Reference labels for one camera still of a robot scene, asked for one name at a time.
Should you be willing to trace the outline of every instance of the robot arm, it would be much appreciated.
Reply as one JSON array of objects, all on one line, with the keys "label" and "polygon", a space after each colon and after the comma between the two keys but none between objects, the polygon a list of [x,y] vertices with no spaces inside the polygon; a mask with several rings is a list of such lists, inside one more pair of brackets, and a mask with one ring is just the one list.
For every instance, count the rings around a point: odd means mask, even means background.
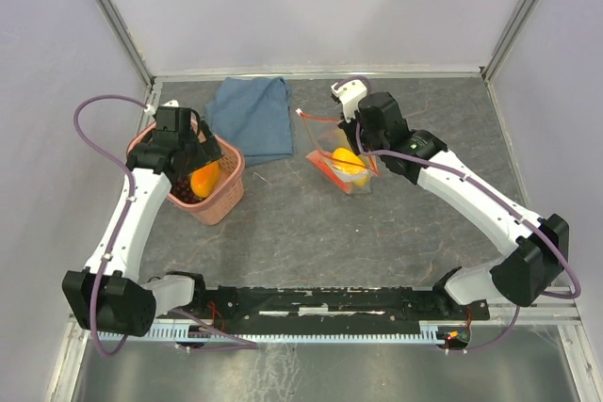
[{"label": "robot arm", "polygon": [[[524,223],[537,225],[567,259],[569,226],[561,217],[543,219],[509,200],[474,174],[442,140],[428,131],[410,130],[389,93],[367,95],[366,87],[358,82],[341,87],[335,84],[332,92],[343,105],[340,127],[356,153],[362,151],[359,144],[376,152],[392,172],[447,201],[500,252],[501,256],[489,263],[447,274],[444,288],[456,303],[467,305],[481,298],[503,296],[519,306],[529,306],[561,274],[560,262]],[[359,126],[362,132],[358,135]],[[410,161],[387,152],[404,154]],[[418,161],[428,161],[430,166]],[[455,173],[442,171],[442,167]],[[513,208],[520,219],[503,205]]]},{"label": "robot arm", "polygon": [[[198,131],[191,127],[191,114],[197,117]],[[189,304],[195,294],[196,281],[185,275],[164,278],[139,285],[140,259],[151,226],[171,186],[195,169],[218,160],[220,145],[207,124],[190,108],[173,102],[160,106],[155,114],[156,126],[128,154],[127,167],[136,187],[129,199],[129,182],[124,178],[121,196],[106,232],[81,272],[68,271],[63,292],[73,314],[83,329],[90,328],[91,288],[104,257],[109,258],[97,300],[97,325],[101,331],[142,336],[158,315]],[[203,132],[201,142],[198,133]],[[130,200],[126,216],[113,250],[106,244],[113,234],[123,206]]]}]

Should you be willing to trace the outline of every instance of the blue cloth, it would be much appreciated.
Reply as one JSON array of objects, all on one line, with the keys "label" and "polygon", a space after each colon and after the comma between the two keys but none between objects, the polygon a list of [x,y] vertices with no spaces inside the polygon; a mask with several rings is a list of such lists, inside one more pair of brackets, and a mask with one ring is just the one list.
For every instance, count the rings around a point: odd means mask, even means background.
[{"label": "blue cloth", "polygon": [[229,77],[205,108],[207,123],[214,134],[245,154],[248,166],[287,158],[293,155],[290,95],[282,77]]}]

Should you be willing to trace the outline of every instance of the gray wall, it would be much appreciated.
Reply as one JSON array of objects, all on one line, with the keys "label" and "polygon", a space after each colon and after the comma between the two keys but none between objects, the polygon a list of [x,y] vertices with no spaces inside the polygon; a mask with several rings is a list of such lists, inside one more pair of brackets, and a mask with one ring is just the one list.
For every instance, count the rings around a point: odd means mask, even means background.
[{"label": "gray wall", "polygon": [[[72,126],[81,101],[144,86],[94,0],[0,0],[0,400],[43,400],[65,328],[60,290],[96,246],[122,183]],[[123,155],[139,111],[115,102],[84,124]]]},{"label": "gray wall", "polygon": [[476,71],[518,0],[113,0],[151,71]]},{"label": "gray wall", "polygon": [[571,226],[570,264],[603,365],[603,2],[541,0],[494,80],[531,205]]}]

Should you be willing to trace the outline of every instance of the pink basket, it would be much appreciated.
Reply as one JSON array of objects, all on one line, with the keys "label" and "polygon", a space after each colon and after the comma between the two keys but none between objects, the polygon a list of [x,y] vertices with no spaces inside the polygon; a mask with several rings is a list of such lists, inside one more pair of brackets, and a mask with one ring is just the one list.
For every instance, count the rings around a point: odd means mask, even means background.
[{"label": "pink basket", "polygon": [[[197,122],[191,121],[193,129],[197,128]],[[155,123],[151,124],[142,131],[128,145],[128,153],[132,151],[135,145],[153,129]],[[188,177],[185,180],[178,181],[171,190],[168,198],[183,211],[187,211],[193,217],[205,225],[215,225],[219,223],[226,214],[243,198],[243,180],[241,178],[245,169],[245,158],[241,151],[234,146],[226,143],[220,137],[216,136],[222,149],[223,157],[218,161],[220,166],[220,176],[216,182],[216,188],[209,197],[199,201],[190,189]]]}]

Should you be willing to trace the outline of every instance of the yellow fruit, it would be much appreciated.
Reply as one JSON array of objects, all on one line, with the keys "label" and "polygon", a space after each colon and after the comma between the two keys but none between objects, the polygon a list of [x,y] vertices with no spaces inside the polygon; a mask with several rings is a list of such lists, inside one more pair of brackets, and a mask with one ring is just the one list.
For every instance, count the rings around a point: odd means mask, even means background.
[{"label": "yellow fruit", "polygon": [[[365,163],[347,148],[337,148],[333,151],[333,166],[346,174],[358,174],[367,172]],[[368,182],[368,175],[353,181],[356,185],[362,187]]]},{"label": "yellow fruit", "polygon": [[218,181],[220,167],[218,162],[212,162],[205,167],[193,171],[190,175],[190,188],[199,198],[207,198],[214,190],[214,185]]}]

